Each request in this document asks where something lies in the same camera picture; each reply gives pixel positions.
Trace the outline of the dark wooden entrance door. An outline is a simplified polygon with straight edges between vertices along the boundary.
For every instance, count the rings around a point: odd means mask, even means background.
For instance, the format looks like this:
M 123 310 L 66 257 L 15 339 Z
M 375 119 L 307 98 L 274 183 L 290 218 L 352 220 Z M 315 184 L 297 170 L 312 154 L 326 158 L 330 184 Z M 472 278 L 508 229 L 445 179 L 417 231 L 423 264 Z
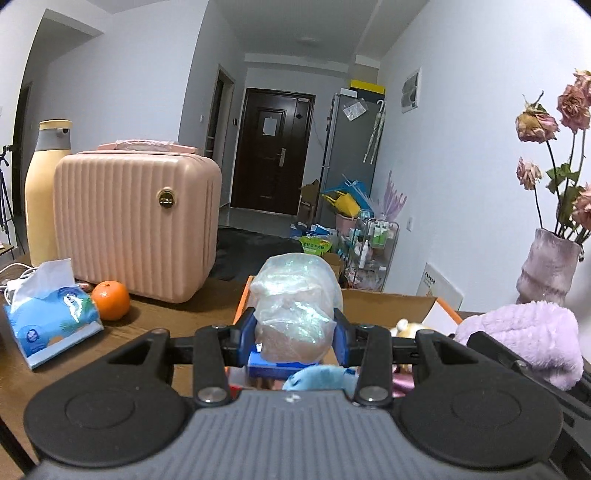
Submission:
M 297 213 L 315 96 L 249 88 L 236 147 L 230 206 Z

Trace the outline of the black fabric bag on floor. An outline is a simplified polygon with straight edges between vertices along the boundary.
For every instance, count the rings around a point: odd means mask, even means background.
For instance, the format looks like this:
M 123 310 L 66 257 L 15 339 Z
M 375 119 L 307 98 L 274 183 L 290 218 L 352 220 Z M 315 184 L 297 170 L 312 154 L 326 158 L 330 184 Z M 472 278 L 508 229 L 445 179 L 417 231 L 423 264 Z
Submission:
M 217 230 L 216 256 L 209 277 L 243 283 L 249 276 L 256 276 L 268 258 L 302 252 L 298 240 L 221 226 Z

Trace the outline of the clear plastic bag bundle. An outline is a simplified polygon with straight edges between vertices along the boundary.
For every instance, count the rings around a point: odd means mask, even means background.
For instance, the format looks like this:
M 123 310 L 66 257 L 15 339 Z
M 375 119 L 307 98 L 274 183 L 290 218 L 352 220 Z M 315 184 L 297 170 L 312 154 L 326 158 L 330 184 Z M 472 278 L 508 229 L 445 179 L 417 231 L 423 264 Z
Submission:
M 273 363 L 314 364 L 332 345 L 335 310 L 344 307 L 335 272 L 305 253 L 270 257 L 249 285 L 256 344 Z

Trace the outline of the blue handkerchief tissue pack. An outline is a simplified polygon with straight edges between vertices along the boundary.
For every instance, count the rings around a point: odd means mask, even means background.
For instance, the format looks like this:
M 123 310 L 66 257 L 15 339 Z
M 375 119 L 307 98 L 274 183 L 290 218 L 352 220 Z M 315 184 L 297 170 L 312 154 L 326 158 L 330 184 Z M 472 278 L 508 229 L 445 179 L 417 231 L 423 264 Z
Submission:
M 265 378 L 272 380 L 287 380 L 291 375 L 311 366 L 300 362 L 270 362 L 263 359 L 263 356 L 256 350 L 249 354 L 249 361 L 246 364 L 246 372 L 250 378 Z

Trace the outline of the orange fruit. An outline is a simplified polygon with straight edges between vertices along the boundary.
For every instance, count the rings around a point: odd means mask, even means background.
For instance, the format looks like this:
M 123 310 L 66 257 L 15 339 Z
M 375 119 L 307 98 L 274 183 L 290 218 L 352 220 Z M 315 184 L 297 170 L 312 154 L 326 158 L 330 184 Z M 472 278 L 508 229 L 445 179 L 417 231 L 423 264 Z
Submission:
M 127 288 L 118 281 L 107 280 L 95 286 L 91 298 L 102 321 L 118 321 L 129 311 L 131 302 Z

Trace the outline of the pink satin cloth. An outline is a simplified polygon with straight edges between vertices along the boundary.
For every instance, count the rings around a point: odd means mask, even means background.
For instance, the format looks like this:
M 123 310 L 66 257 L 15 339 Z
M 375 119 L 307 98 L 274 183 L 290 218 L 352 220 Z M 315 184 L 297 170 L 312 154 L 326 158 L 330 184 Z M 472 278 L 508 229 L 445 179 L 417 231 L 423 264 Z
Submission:
M 393 397 L 401 398 L 415 388 L 415 380 L 411 370 L 396 367 L 393 370 Z

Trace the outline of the orange cardboard box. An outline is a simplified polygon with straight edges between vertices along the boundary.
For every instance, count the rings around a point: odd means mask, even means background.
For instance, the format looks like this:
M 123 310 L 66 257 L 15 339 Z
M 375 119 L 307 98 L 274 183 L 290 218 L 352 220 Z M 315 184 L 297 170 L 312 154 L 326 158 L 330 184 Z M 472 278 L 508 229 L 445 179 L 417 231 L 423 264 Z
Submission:
M 235 322 L 249 306 L 250 283 L 254 276 L 247 277 L 245 289 L 242 291 L 235 312 Z M 406 296 L 363 290 L 342 290 L 345 314 L 349 322 L 371 323 L 387 328 L 393 328 L 396 323 L 405 318 L 415 323 L 423 323 L 438 332 L 449 335 L 455 333 L 457 325 L 463 319 L 442 298 Z M 226 367 L 230 392 L 233 397 L 243 389 L 255 389 L 250 385 L 246 367 Z

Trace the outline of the white umbrella on refrigerator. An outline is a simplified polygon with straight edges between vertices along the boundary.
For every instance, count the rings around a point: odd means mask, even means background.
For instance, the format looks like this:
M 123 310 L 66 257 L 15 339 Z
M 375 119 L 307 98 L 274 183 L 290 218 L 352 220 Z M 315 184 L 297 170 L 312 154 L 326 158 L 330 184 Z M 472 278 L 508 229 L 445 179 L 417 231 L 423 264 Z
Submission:
M 374 164 L 378 155 L 378 150 L 380 147 L 383 129 L 385 125 L 387 102 L 384 100 L 379 100 L 377 102 L 377 105 L 379 106 L 379 111 L 377 112 L 375 118 L 372 134 L 370 134 L 370 141 L 366 153 L 363 156 L 363 162 L 369 163 L 370 165 Z

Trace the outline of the dried pink rose bouquet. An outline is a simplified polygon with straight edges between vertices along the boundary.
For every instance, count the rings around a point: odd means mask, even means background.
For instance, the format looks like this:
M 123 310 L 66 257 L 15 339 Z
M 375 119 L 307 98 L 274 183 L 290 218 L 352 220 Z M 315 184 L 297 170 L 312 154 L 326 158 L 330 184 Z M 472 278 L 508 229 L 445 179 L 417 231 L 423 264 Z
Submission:
M 542 96 L 527 100 L 515 119 L 517 138 L 548 154 L 545 166 L 521 157 L 516 176 L 533 194 L 538 226 L 554 236 L 583 245 L 590 239 L 590 72 L 577 69 L 558 95 L 556 109 Z

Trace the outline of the white leaning board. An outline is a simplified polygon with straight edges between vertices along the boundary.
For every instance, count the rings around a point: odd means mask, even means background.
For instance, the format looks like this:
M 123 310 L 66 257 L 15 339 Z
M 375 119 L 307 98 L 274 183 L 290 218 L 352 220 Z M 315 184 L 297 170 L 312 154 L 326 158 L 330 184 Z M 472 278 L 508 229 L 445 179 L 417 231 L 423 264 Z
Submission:
M 425 264 L 416 295 L 441 298 L 454 310 L 459 310 L 464 301 L 464 294 L 460 289 L 431 263 Z

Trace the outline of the light blue plush toy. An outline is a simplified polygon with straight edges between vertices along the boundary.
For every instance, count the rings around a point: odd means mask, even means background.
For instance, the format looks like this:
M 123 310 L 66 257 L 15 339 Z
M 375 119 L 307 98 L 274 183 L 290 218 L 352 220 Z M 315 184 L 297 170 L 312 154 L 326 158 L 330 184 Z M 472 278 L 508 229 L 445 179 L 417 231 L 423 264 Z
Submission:
M 335 365 L 311 365 L 294 373 L 283 383 L 283 391 L 341 390 L 349 398 L 356 391 L 354 369 Z

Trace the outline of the yellow grey large bottle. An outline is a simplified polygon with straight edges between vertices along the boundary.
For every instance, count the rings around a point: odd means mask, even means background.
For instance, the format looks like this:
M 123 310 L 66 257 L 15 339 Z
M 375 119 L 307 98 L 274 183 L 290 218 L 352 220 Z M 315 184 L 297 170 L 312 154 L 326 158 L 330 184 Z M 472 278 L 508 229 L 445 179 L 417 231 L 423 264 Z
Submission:
M 58 163 L 71 152 L 72 122 L 66 119 L 39 123 L 35 151 L 25 179 L 25 215 L 31 265 L 56 260 L 54 175 Z

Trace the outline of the lavender fluffy towel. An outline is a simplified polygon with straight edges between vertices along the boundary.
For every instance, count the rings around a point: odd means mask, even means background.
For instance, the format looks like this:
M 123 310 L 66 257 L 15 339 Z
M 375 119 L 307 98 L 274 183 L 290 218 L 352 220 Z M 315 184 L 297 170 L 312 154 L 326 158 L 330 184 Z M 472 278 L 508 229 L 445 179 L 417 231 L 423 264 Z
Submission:
M 467 344 L 485 332 L 531 364 L 555 387 L 567 391 L 581 380 L 584 361 L 574 313 L 545 301 L 503 306 L 465 319 L 455 340 Z

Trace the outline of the blue soft tissue pack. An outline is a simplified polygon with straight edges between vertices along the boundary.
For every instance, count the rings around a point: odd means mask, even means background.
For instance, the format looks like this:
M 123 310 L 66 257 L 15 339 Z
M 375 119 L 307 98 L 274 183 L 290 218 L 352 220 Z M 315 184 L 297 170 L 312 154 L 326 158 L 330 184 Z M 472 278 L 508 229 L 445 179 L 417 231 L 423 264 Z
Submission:
M 12 336 L 31 370 L 103 330 L 93 300 L 76 284 L 70 259 L 26 267 L 1 292 Z

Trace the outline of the yellow white plush toy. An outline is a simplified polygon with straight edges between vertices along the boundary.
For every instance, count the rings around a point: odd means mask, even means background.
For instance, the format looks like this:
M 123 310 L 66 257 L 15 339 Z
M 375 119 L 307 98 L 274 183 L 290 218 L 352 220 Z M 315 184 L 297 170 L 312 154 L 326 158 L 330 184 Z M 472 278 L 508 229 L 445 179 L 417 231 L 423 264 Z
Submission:
M 415 339 L 417 333 L 421 330 L 431 330 L 431 327 L 422 323 L 410 322 L 408 319 L 401 319 L 396 326 L 391 328 L 391 335 L 395 338 Z

